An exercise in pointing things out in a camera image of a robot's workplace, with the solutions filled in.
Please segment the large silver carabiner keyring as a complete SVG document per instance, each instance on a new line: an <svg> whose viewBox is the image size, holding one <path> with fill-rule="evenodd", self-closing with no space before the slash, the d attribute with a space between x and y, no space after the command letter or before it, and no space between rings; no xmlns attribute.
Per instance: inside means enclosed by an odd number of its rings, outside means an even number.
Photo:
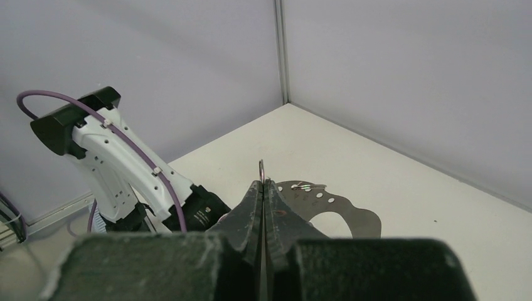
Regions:
<svg viewBox="0 0 532 301"><path fill-rule="evenodd" d="M335 213L346 223L353 238L381 237L381 219L376 213L357 208L348 198L326 191L325 184L284 181L274 185L285 204L307 222L320 214Z"/></svg>

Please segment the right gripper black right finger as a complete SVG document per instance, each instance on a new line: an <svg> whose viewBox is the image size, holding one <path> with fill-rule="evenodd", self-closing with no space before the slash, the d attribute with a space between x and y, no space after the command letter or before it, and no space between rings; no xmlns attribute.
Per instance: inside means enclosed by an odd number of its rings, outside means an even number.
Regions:
<svg viewBox="0 0 532 301"><path fill-rule="evenodd" d="M425 238L326 237L264 183L269 300L475 300L460 261Z"/></svg>

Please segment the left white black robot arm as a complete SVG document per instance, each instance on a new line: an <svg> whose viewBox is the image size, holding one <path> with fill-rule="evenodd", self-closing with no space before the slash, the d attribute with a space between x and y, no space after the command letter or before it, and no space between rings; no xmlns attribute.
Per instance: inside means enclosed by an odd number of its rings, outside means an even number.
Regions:
<svg viewBox="0 0 532 301"><path fill-rule="evenodd" d="M118 111L114 88L79 99L30 90L17 103L44 95L66 104L31 115L31 129L49 150L76 165L107 231L149 231L149 214L172 232L206 231L229 213L215 193L180 175L135 135Z"/></svg>

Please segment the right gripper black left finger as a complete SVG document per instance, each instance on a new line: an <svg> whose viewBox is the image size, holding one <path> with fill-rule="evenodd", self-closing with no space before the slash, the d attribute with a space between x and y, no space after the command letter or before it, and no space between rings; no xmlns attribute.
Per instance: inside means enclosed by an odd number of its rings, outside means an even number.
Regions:
<svg viewBox="0 0 532 301"><path fill-rule="evenodd" d="M206 232L91 234L60 257L40 300L258 300L263 184Z"/></svg>

